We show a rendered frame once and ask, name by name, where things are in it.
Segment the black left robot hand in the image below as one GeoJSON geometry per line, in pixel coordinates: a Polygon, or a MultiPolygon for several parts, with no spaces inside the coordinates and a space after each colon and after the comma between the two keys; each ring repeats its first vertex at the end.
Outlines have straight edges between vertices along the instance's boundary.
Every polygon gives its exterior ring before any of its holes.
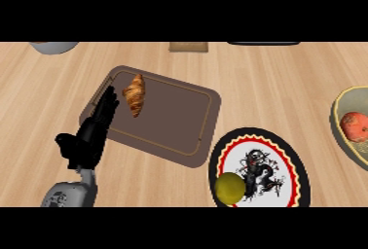
{"type": "Polygon", "coordinates": [[[70,161],[70,169],[95,169],[101,161],[108,129],[118,105],[114,87],[109,86],[92,116],[84,119],[80,125],[77,134],[58,134],[55,141],[61,148],[61,155],[70,161]]]}

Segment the grey round bowl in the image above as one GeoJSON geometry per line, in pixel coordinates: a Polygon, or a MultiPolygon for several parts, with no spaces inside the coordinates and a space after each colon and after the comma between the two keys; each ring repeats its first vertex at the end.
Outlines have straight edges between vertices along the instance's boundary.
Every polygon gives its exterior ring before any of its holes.
{"type": "Polygon", "coordinates": [[[68,52],[78,42],[30,42],[30,44],[42,54],[61,54],[68,52]]]}

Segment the yellow green squash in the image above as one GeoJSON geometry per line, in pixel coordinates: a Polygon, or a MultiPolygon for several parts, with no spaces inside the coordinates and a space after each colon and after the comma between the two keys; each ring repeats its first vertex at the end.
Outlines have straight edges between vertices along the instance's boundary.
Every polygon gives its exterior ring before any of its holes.
{"type": "Polygon", "coordinates": [[[214,184],[216,197],[226,205],[240,202],[245,193],[245,183],[243,178],[232,172],[225,172],[214,184]]]}

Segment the black rimmed dragon plate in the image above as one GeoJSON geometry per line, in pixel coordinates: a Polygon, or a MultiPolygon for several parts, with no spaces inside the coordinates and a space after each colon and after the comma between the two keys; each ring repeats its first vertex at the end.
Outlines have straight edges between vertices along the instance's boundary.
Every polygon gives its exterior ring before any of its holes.
{"type": "Polygon", "coordinates": [[[308,207],[310,186],[305,166],[287,141],[257,127],[232,130],[219,140],[209,163],[214,203],[216,180],[232,172],[244,182],[243,196],[231,207],[308,207]]]}

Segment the pale green bowl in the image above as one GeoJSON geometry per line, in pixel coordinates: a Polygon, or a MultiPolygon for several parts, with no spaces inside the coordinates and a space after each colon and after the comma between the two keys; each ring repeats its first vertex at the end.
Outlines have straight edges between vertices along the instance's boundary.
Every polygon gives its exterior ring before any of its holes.
{"type": "Polygon", "coordinates": [[[343,152],[368,171],[368,86],[350,87],[340,93],[330,123],[343,152]]]}

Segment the golden brown croissant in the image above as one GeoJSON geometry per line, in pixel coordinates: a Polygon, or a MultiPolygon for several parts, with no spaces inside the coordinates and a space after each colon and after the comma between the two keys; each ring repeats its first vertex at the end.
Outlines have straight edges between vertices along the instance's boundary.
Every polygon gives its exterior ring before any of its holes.
{"type": "Polygon", "coordinates": [[[123,96],[130,106],[132,116],[136,118],[145,100],[145,82],[141,74],[135,75],[130,85],[123,89],[123,96]]]}

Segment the brown cutting board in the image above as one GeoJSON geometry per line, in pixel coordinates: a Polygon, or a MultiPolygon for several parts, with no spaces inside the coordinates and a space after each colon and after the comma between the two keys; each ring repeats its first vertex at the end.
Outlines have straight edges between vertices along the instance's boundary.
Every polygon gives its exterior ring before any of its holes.
{"type": "Polygon", "coordinates": [[[118,98],[108,138],[197,167],[207,160],[220,111],[222,98],[214,90],[121,65],[109,71],[78,117],[92,116],[105,89],[112,87],[121,93],[135,76],[145,82],[142,110],[135,115],[126,99],[118,98]]]}

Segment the tan flat block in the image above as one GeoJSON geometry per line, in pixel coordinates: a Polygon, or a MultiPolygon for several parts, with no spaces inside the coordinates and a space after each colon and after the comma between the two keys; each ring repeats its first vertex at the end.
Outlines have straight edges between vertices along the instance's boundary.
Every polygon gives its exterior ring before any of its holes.
{"type": "Polygon", "coordinates": [[[177,53],[177,52],[207,53],[209,43],[207,42],[172,42],[169,50],[173,53],[177,53]]]}

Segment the red apple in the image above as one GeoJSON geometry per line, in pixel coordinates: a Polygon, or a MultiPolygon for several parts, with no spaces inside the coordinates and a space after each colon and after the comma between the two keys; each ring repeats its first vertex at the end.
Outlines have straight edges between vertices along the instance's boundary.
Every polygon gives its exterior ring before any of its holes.
{"type": "Polygon", "coordinates": [[[349,112],[342,117],[342,131],[349,141],[361,143],[368,139],[368,116],[349,112]]]}

